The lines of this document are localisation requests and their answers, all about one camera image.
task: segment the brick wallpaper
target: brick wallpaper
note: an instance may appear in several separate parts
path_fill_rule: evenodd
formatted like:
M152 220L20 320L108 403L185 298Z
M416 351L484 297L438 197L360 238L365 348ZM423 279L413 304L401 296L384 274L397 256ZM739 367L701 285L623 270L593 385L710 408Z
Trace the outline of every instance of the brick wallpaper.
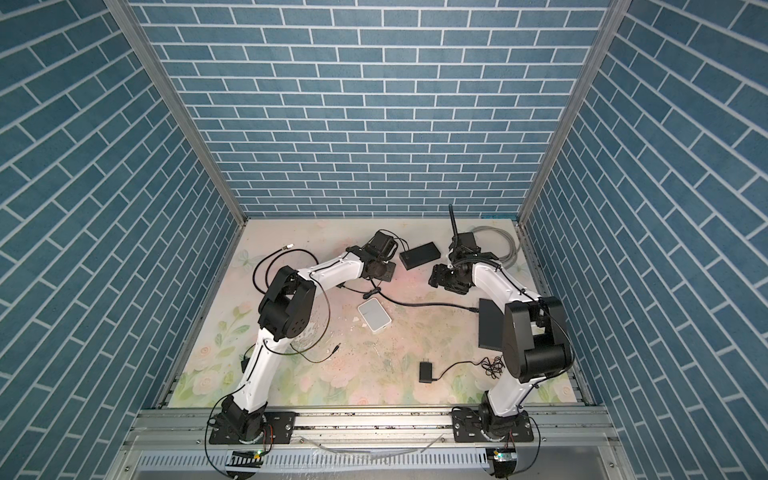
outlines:
M101 0L0 2L0 478L104 475L235 231Z
M243 3L131 2L251 217L477 217L517 213L609 0Z
M528 225L638 478L768 478L767 26L634 0Z

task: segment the wire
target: wire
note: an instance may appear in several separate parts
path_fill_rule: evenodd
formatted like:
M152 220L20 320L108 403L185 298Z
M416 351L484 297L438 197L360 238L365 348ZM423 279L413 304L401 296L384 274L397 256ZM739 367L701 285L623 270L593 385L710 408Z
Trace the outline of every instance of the wire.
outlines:
M464 360L463 362L456 362L447 369L443 370L443 372L440 374L439 377L436 379L432 379L433 382L437 382L442 378L443 375L445 375L450 369L453 367L460 365L462 363L471 363L474 366L481 366L485 370L485 374L492 379L496 380L502 375L502 370L504 369L504 363L502 363L502 358L500 356L497 356L493 359L493 362L488 357L485 357L484 359L480 360L479 362L473 362L471 360Z
M538 458L538 453L541 451L541 430L538 429L538 423L536 423L536 420L532 416L528 415L528 420L531 420L533 424L536 425L536 436L538 437L538 447L536 447L536 456L533 458L533 462L531 462L527 467L523 468L519 472L513 473L513 475L517 475L518 473L527 472L528 470L530 470L533 464L536 463L536 459Z
M261 293L262 295L266 295L266 290L262 290L262 289L261 289L261 288L259 288L259 286L256 284L256 271L259 269L259 267L261 266L261 264L262 264L262 263L264 263L264 260L266 260L266 259L270 258L270 257L271 257L272 255L274 255L275 253L280 253L280 252L282 252L282 251L283 251L283 250L285 250L285 249L286 249L285 247L282 247L282 248L279 248L278 250L275 250L275 251L273 251L272 253L270 253L269 255L267 255L266 257L264 257L263 259L259 260L259 263L257 263L257 264L256 264L256 266L253 268L253 273L251 274L251 276L250 276L250 279L251 279L251 281L253 282L253 287L254 287L254 288L256 288L256 290L259 290L259 293Z
M219 472L221 475L224 475L225 477L229 478L230 480L232 480L232 477L230 477L226 473L224 473L221 470L219 470L219 468L216 467L214 465L214 463L210 460L210 456L208 455L208 425L210 424L210 420L214 417L214 410L216 409L216 406L219 405L219 402L221 402L222 400L224 400L226 397L228 397L230 395L234 395L235 393L238 393L240 390L242 390L244 388L245 388L245 384L243 384L239 389L235 390L234 392L227 393L225 396L223 396L220 399L218 399L216 401L216 403L214 403L214 406L210 407L210 414L208 414L208 420L205 422L205 436L203 437L203 450L205 451L205 458L208 461L208 463L210 464L210 466L214 467L214 470Z
M331 352L331 353L330 353L330 354L329 354L329 355L328 355L326 358L324 358L324 359L320 360L319 362L315 362L314 360L310 360L310 359L306 358L306 355L304 355L303 353L301 353L300 355L301 355L302 357L304 357L304 359L305 359L307 362L309 362L309 363L323 363L323 362L325 362L327 359L331 358L331 357L333 356L333 354L334 354L334 353L336 353L336 351L339 349L339 347L340 347L340 346L341 346L341 343L340 343L339 345L336 345L336 348L334 348L334 349L333 349L333 351L332 351L332 352ZM292 346L290 346L290 347L293 349L293 351L294 351L294 352L298 352L298 350L296 350L296 349L294 349L294 348L293 348L293 345L292 345Z
M514 437L512 437L512 430L510 430L510 431L509 431L509 433L507 434L507 441L506 441L506 442L504 442L504 448L505 448L505 449L508 449L508 448L509 448L509 441L510 441L510 440L512 440L512 448L513 448L514 450L517 450L517 447L515 446L515 438L514 438Z
M399 302L398 300L394 300L389 298L387 295L384 294L384 292L379 291L379 295L384 297L386 300L389 300L390 302L396 304L396 305L402 305L402 306L452 306L454 308L460 308L463 310L468 310L473 313L480 313L480 309L474 306L463 306L463 305L456 305L455 303L443 303L443 302L430 302L430 303L406 303L406 302Z
M286 250L286 251L282 252L280 255L278 255L277 257L274 257L272 259L272 261L270 262L270 265L266 268L266 272L264 272L264 285L266 285L267 289L270 288L270 282L269 282L269 280L267 280L267 278L269 278L270 270L272 269L272 265L275 264L277 259L279 259L283 255L286 255L286 254L291 253L291 252L304 252L304 253L308 253L310 255L310 257L312 257L312 260L315 260L315 265L320 265L320 262L317 260L317 257L315 257L315 254L310 252L309 250L304 250L303 248L292 248L290 250Z
M376 295L376 294L381 295L385 300L388 300L388 301L390 301L390 302L392 302L392 303L394 303L396 305L400 305L400 306L452 306L454 308L460 308L460 309L463 309L463 310L468 310L468 311L473 312L473 313L480 313L480 309L479 308L476 308L476 307L473 307L473 306L456 305L455 303L443 303L443 302L407 303L407 302L400 302L398 300L395 300L393 298L388 297L387 295L384 294L384 292L381 291L381 288L379 288L381 286L381 282L379 282L379 285L376 285L373 282L373 280L370 280L370 282L371 282L371 285L373 285L373 289L368 291L368 292L361 292L359 290L355 290L353 288L349 288L347 285L344 285L343 283L342 283L341 286L343 288L346 288L347 290L351 290L351 291L353 291L355 293L360 293L362 295Z
M472 233L491 231L491 232L496 232L502 237L504 237L504 239L507 240L507 243L509 244L509 253L507 253L503 257L499 257L498 261L502 263L504 268L509 268L510 266L515 265L515 263L517 263L518 252L520 251L520 247L522 247L522 243L517 245L517 243L515 242L515 238L507 230L502 230L501 228L490 227L487 225L481 225L480 227L475 227L470 231Z

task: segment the metal bracket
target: metal bracket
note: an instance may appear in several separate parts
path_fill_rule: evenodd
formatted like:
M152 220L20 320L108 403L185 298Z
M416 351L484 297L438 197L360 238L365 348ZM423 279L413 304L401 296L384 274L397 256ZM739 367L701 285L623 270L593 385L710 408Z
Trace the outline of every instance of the metal bracket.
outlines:
M475 410L456 409L451 411L453 441L456 443L499 442L483 432L480 415ZM510 430L514 442L533 442L530 421L524 415L517 415Z
M296 423L296 413L265 412L264 417L266 418L266 424L272 427L272 443L274 445L289 444L291 436L293 435L293 427ZM262 442L262 436L257 439L257 443ZM211 445L247 446L247 444L240 443L237 439L227 435L225 429L214 429L210 434L208 443Z

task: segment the white cable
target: white cable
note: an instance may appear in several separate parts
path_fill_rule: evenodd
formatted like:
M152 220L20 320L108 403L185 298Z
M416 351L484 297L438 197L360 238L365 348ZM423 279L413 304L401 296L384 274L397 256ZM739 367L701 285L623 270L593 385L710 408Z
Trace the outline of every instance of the white cable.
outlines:
M345 455L345 454L368 455L371 460L380 460L382 458L391 458L391 457L396 457L398 455L405 455L406 453L413 453L413 452L422 453L429 447L433 446L438 440L440 440L442 438L442 435L432 440L429 443L429 445L427 445L423 449L420 449L417 447L414 449L404 449L404 450L395 450L395 451L387 451L387 452L377 452L376 450L358 450L358 449L331 449L328 447L324 447L321 444L314 442L313 440L305 439L304 437L300 437L300 438L304 442L311 443L312 445L316 446L318 449L325 450L326 452L336 453L339 455Z
M509 244L509 253L507 253L503 257L498 258L498 261L501 262L501 264L504 266L505 269L509 268L512 265L515 265L515 263L518 261L518 252L520 251L520 247L522 246L522 244L517 245L517 243L515 242L515 238L507 230L503 230L501 228L496 228L496 227L489 227L487 225L481 225L480 227L475 227L470 231L472 233L493 231L498 233L502 237L504 237L505 240L507 240L507 243Z

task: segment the floral tabletop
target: floral tabletop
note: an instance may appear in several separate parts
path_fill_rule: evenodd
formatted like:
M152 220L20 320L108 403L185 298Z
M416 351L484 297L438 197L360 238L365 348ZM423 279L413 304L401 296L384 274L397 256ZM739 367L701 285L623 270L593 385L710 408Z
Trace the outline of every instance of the floral tabletop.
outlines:
M500 227L514 235L510 220L458 220L459 231L480 225ZM286 243L306 248L323 262L348 246L362 246L379 228L397 233L411 247L434 241L445 255L451 240L448 219L414 220L251 220L217 292L200 335L169 402L170 408L210 407L221 396L237 387L242 375L243 354L258 340L257 307L261 294L251 284L251 273L266 254ZM476 234L483 251L499 256L507 253L506 242L496 233ZM265 265L257 280L263 285ZM427 279L436 262L405 270L398 265L391 283L382 291L403 302L450 302L477 306L483 296L473 288L459 296L444 289L431 288ZM271 276L282 266L302 268L313 264L304 253L290 253L275 262ZM522 252L508 270L523 285L533 287ZM356 290L368 290L365 280L348 282ZM459 360L476 362L499 353L478 348L476 313L451 307L403 307L379 301L392 318L384 329L373 333L362 320L357 307L363 302L358 293L346 289L327 290L331 302L328 332L319 344L306 353L321 360L339 350L325 362L314 364L301 356L286 356L269 391L272 406L344 405L450 405L478 403L485 390L495 384L477 366L463 364L449 370L438 382L419 383L419 362L430 361L434 375ZM327 321L327 306L322 294L315 298L310 324L293 341L296 349L313 343ZM528 397L531 402L574 402L566 375L548 380Z

